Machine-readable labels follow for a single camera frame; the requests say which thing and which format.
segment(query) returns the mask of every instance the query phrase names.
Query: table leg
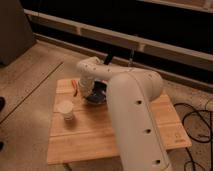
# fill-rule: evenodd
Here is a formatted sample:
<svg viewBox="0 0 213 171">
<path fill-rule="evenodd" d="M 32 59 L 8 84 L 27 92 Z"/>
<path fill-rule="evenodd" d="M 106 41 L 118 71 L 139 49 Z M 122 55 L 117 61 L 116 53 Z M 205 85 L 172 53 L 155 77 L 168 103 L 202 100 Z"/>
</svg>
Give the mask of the table leg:
<svg viewBox="0 0 213 171">
<path fill-rule="evenodd" d="M 69 166 L 69 164 L 64 163 L 63 166 L 67 171 L 72 171 L 72 168 Z"/>
</svg>

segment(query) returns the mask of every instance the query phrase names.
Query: floor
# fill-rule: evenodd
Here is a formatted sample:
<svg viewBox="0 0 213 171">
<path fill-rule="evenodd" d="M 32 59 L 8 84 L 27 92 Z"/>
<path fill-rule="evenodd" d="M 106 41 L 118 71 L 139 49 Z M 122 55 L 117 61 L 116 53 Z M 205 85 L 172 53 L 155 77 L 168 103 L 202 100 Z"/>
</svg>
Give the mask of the floor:
<svg viewBox="0 0 213 171">
<path fill-rule="evenodd" d="M 62 165 L 47 165 L 46 154 L 56 81 L 78 77 L 75 64 L 88 56 L 45 42 L 38 43 L 7 67 L 0 68 L 0 95 L 7 100 L 0 114 L 0 171 L 64 171 Z M 186 102 L 203 109 L 213 95 L 174 82 L 165 81 L 173 103 Z M 213 110 L 213 102 L 208 105 Z M 180 117 L 187 112 L 178 107 Z M 206 128 L 199 119 L 189 124 L 193 131 Z M 193 142 L 192 155 L 209 170 L 209 146 Z M 188 161 L 184 149 L 169 151 L 175 171 Z M 119 158 L 71 163 L 74 171 L 122 171 Z"/>
</svg>

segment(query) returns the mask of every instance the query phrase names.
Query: white cup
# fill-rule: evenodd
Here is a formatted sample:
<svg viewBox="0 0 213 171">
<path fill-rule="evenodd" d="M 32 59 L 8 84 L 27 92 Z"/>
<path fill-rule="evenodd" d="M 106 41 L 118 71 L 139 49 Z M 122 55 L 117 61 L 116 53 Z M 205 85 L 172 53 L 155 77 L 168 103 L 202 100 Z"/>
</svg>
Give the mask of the white cup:
<svg viewBox="0 0 213 171">
<path fill-rule="evenodd" d="M 63 115 L 65 120 L 72 120 L 74 118 L 73 107 L 74 104 L 71 101 L 64 100 L 57 105 L 57 110 Z"/>
</svg>

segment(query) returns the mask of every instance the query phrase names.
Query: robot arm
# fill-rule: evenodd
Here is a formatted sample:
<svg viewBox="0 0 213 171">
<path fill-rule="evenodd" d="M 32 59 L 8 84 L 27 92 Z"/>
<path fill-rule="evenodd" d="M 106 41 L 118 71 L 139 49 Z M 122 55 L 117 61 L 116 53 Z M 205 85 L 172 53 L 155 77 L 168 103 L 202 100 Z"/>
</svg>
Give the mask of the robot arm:
<svg viewBox="0 0 213 171">
<path fill-rule="evenodd" d="M 172 171 L 150 109 L 150 101 L 162 92 L 160 75 L 139 68 L 106 66 L 96 57 L 81 61 L 77 68 L 82 74 L 80 91 L 85 96 L 95 78 L 108 81 L 107 105 L 124 170 Z"/>
</svg>

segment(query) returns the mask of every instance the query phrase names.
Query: wooden table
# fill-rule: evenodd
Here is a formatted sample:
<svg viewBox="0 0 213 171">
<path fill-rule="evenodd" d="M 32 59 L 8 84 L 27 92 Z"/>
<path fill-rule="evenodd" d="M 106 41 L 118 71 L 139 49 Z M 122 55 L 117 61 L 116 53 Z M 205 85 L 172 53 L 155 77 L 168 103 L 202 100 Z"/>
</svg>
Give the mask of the wooden table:
<svg viewBox="0 0 213 171">
<path fill-rule="evenodd" d="M 81 98 L 80 93 L 76 97 L 73 95 L 71 79 L 59 80 L 47 163 L 62 164 L 118 156 L 107 106 L 91 106 Z M 56 105 L 62 100 L 74 103 L 74 120 L 64 121 L 63 116 L 58 113 Z M 165 92 L 151 103 L 151 108 L 166 149 L 191 146 L 179 116 Z"/>
</svg>

